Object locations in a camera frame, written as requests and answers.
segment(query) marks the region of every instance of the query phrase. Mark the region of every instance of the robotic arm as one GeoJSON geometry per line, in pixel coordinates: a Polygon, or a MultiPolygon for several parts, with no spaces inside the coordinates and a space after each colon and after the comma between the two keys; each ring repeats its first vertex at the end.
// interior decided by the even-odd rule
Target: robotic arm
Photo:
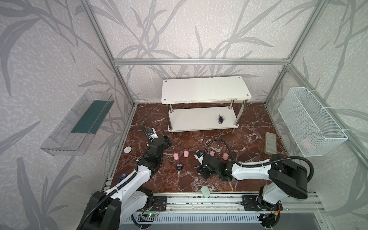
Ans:
{"type": "Polygon", "coordinates": [[[201,164],[198,170],[203,178],[208,179],[213,175],[227,182],[231,182],[233,178],[237,180],[260,179],[272,181],[271,184],[259,189],[258,196],[243,196],[242,205],[245,211],[278,210],[275,215],[261,215],[259,217],[263,226],[272,227],[278,222],[280,216],[277,215],[282,210],[281,199],[288,196],[298,199],[308,198],[307,183],[314,173],[313,165],[308,159],[299,156],[284,158],[274,154],[271,159],[264,161],[240,163],[233,157],[230,147],[222,139],[210,141],[205,152],[213,141],[222,141],[233,161],[221,162],[214,156],[198,151],[195,158],[201,164]],[[310,172],[308,176],[307,169],[292,161],[294,159],[303,160],[309,165],[310,172]]]}
{"type": "Polygon", "coordinates": [[[201,162],[202,166],[199,171],[205,179],[211,175],[217,175],[220,180],[228,182],[231,182],[233,178],[237,180],[260,179],[272,181],[270,185],[261,189],[263,191],[260,193],[258,200],[263,202],[259,203],[259,209],[275,209],[275,204],[288,196],[298,199],[308,197],[306,168],[291,160],[265,165],[282,159],[277,154],[264,161],[242,163],[243,166],[237,165],[234,161],[223,163],[209,154],[204,156],[201,151],[198,151],[195,157],[201,162]],[[260,164],[259,167],[244,167],[258,164],[260,164]]]}
{"type": "MultiPolygon", "coordinates": [[[[97,191],[92,195],[77,230],[116,230],[137,210],[146,210],[152,207],[153,191],[142,187],[142,185],[162,166],[163,151],[171,146],[171,142],[167,136],[159,138],[154,129],[148,130],[148,132],[144,130],[144,132],[149,147],[137,160],[135,170],[105,193],[97,191]]],[[[240,163],[232,156],[232,152],[224,140],[215,139],[209,144],[218,140],[225,143],[234,161],[221,162],[214,156],[205,155],[198,151],[195,158],[201,163],[199,172],[205,179],[214,175],[223,181],[232,181],[233,178],[272,181],[270,185],[260,188],[258,196],[254,198],[243,196],[242,205],[245,211],[277,209],[280,211],[282,210],[280,202],[282,198],[292,196],[306,199],[308,197],[307,183],[313,176],[313,166],[307,159],[298,156],[282,158],[275,154],[271,159],[261,162],[240,163]],[[292,159],[307,162],[310,167],[309,175],[307,176],[306,168],[291,161],[292,159]]],[[[274,226],[277,223],[279,216],[276,220],[269,216],[260,217],[264,226],[274,226]]]]}
{"type": "Polygon", "coordinates": [[[135,170],[105,193],[97,191],[92,195],[77,230],[115,230],[138,209],[153,205],[153,191],[141,185],[162,166],[163,151],[171,142],[167,136],[159,138],[155,129],[145,134],[149,147],[137,160],[135,170]]]}

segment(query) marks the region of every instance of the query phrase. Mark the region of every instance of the pink cylinder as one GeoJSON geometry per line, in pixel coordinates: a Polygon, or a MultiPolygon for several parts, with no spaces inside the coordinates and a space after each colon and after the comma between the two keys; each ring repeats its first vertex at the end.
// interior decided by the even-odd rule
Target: pink cylinder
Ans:
{"type": "Polygon", "coordinates": [[[224,155],[222,155],[222,159],[224,159],[224,160],[227,160],[228,157],[229,157],[229,154],[227,154],[227,153],[224,153],[224,155]]]}

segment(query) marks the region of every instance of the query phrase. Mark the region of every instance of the vent grille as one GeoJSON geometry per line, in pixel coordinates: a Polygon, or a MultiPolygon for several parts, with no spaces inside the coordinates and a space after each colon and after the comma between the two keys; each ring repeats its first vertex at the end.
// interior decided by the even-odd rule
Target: vent grille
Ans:
{"type": "MultiPolygon", "coordinates": [[[[134,215],[137,223],[147,224],[147,222],[140,222],[138,215],[134,215]]],[[[260,223],[258,220],[259,214],[243,213],[243,214],[226,214],[226,213],[209,213],[209,214],[160,214],[155,218],[146,218],[144,220],[153,219],[152,223],[160,224],[185,224],[185,223],[260,223]]],[[[129,217],[123,224],[133,223],[129,217]]]]}

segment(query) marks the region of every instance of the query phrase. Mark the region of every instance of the white disc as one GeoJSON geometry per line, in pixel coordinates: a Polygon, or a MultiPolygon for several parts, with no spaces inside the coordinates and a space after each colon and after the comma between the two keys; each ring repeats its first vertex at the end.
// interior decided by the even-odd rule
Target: white disc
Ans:
{"type": "Polygon", "coordinates": [[[124,149],[125,153],[130,153],[130,151],[132,151],[132,147],[128,146],[124,149]]]}

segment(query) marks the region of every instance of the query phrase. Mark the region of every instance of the leaf pattern wallpaper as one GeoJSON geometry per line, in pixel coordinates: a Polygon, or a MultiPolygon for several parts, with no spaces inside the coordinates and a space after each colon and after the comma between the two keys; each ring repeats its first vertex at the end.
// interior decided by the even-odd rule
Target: leaf pattern wallpaper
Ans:
{"type": "MultiPolygon", "coordinates": [[[[317,0],[91,0],[116,59],[286,58],[317,0]]],[[[137,102],[160,102],[163,79],[242,76],[263,102],[281,66],[119,66],[137,102]]]]}
{"type": "MultiPolygon", "coordinates": [[[[367,15],[367,0],[329,1],[292,63],[366,147],[367,15]]],[[[299,155],[298,146],[277,110],[290,87],[300,85],[286,74],[268,109],[288,153],[299,155]]],[[[309,159],[315,166],[315,176],[308,189],[317,192],[335,229],[366,229],[367,168],[345,143],[324,156],[309,159]]]]}
{"type": "Polygon", "coordinates": [[[0,1],[0,229],[75,229],[132,107],[78,1],[0,1]],[[86,89],[115,103],[84,156],[40,149],[86,89]]]}

